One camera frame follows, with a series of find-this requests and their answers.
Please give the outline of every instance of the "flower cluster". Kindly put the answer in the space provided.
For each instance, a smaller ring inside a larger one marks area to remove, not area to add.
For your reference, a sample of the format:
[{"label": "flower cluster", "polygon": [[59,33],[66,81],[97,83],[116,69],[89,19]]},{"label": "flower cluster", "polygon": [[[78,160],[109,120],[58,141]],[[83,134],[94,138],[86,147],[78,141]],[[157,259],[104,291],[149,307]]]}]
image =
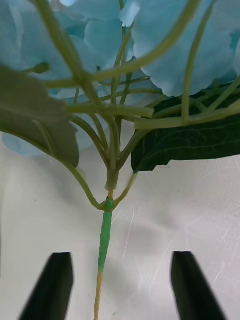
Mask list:
[{"label": "flower cluster", "polygon": [[[41,80],[71,77],[71,71],[42,22],[31,0],[2,0],[0,8],[0,62],[16,70],[30,70],[47,63],[49,70],[32,73]],[[125,51],[125,61],[138,59],[153,50],[168,35],[184,10],[187,0],[49,0],[54,15],[75,46],[83,67],[89,73],[106,70],[115,65],[123,41],[123,28],[131,32]],[[160,88],[168,97],[183,93],[189,52],[200,22],[213,0],[201,0],[197,12],[175,44],[160,58],[133,73],[131,89]],[[232,82],[240,73],[240,1],[215,0],[201,39],[192,70],[190,93],[208,88],[214,80],[221,84]],[[99,97],[111,93],[109,86],[95,83]],[[49,95],[74,101],[76,89],[52,89]],[[150,94],[130,94],[127,105],[139,105],[153,99]],[[77,102],[87,97],[79,91]],[[95,128],[87,115],[81,115]],[[80,151],[91,145],[87,134],[78,129]],[[24,155],[40,153],[22,140],[3,135],[3,142]]]}]

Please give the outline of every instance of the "white background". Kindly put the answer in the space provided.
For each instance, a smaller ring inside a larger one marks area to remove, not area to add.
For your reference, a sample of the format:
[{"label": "white background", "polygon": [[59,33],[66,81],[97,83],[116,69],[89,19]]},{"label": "white background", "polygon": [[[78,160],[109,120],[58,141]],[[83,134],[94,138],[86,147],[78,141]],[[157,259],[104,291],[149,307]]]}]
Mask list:
[{"label": "white background", "polygon": [[[124,141],[132,129],[125,124]],[[99,202],[106,171],[94,147],[80,167]],[[130,161],[120,172],[125,187]],[[92,320],[103,213],[48,156],[0,146],[0,319],[15,320],[52,252],[72,252],[75,284],[67,320]],[[172,161],[138,175],[113,214],[99,320],[177,320],[173,251],[192,251],[229,320],[240,314],[240,158]]]}]

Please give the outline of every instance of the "tan stem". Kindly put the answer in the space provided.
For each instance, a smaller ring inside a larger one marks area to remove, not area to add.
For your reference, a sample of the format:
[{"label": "tan stem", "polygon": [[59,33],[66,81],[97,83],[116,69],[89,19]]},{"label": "tan stem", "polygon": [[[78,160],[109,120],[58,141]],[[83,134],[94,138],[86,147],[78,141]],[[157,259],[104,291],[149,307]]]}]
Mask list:
[{"label": "tan stem", "polygon": [[94,306],[94,320],[99,320],[100,296],[101,296],[103,275],[104,275],[103,272],[98,271],[97,278],[96,278],[96,298],[95,298],[95,306]]}]

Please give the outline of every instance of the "light blue petal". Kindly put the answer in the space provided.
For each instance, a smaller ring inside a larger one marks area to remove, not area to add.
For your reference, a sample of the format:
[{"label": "light blue petal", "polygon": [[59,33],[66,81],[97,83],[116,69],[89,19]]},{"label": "light blue petal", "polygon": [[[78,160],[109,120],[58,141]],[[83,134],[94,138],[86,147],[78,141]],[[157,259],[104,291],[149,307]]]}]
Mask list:
[{"label": "light blue petal", "polygon": [[76,16],[100,20],[117,19],[119,17],[119,0],[78,0],[75,4],[66,7],[65,12]]},{"label": "light blue petal", "polygon": [[130,27],[140,11],[140,3],[137,0],[128,0],[119,14],[123,27]]},{"label": "light blue petal", "polygon": [[44,154],[34,145],[8,133],[2,134],[2,141],[8,149],[23,156],[33,157]]},{"label": "light blue petal", "polygon": [[217,0],[213,9],[213,18],[220,29],[240,31],[240,1]]},{"label": "light blue petal", "polygon": [[[133,51],[137,58],[153,50],[171,30],[182,13],[186,0],[143,0],[132,30]],[[209,0],[202,0],[184,34],[173,47],[155,62],[142,68],[152,82],[167,96],[183,93],[186,65],[198,26]],[[196,94],[221,78],[233,65],[231,37],[219,32],[211,18],[201,40],[192,73],[190,93]]]},{"label": "light blue petal", "polygon": [[77,1],[78,0],[60,0],[60,2],[66,7],[74,5]]},{"label": "light blue petal", "polygon": [[236,46],[235,56],[234,56],[234,68],[236,70],[237,75],[240,75],[240,41]]},{"label": "light blue petal", "polygon": [[[122,44],[122,24],[118,19],[89,22],[85,29],[84,41],[101,69],[111,68],[115,64]],[[133,43],[127,47],[127,59],[133,57]]]},{"label": "light blue petal", "polygon": [[[41,18],[36,12],[22,14],[23,36],[21,39],[21,65],[23,68],[47,62],[50,71],[38,75],[41,79],[60,79],[71,77],[72,73],[52,43]],[[94,59],[84,41],[71,35],[76,50],[82,59],[85,69],[89,72],[96,70]]]},{"label": "light blue petal", "polygon": [[13,68],[20,62],[17,28],[7,0],[0,4],[0,62]]}]

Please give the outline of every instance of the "artificial plant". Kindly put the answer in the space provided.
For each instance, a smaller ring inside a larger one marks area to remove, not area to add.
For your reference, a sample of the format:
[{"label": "artificial plant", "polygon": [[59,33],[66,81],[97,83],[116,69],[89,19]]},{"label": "artificial plant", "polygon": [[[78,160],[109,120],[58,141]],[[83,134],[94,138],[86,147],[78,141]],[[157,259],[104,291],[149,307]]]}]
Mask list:
[{"label": "artificial plant", "polygon": [[[1,3],[3,142],[20,153],[40,150],[61,162],[90,203],[104,212],[94,320],[99,318],[112,213],[136,174],[170,160],[240,153],[238,9],[237,0]],[[34,30],[39,36],[33,37]],[[123,120],[136,130],[121,149]],[[102,203],[77,169],[82,131],[107,169]],[[133,174],[114,199],[130,156]]]}]

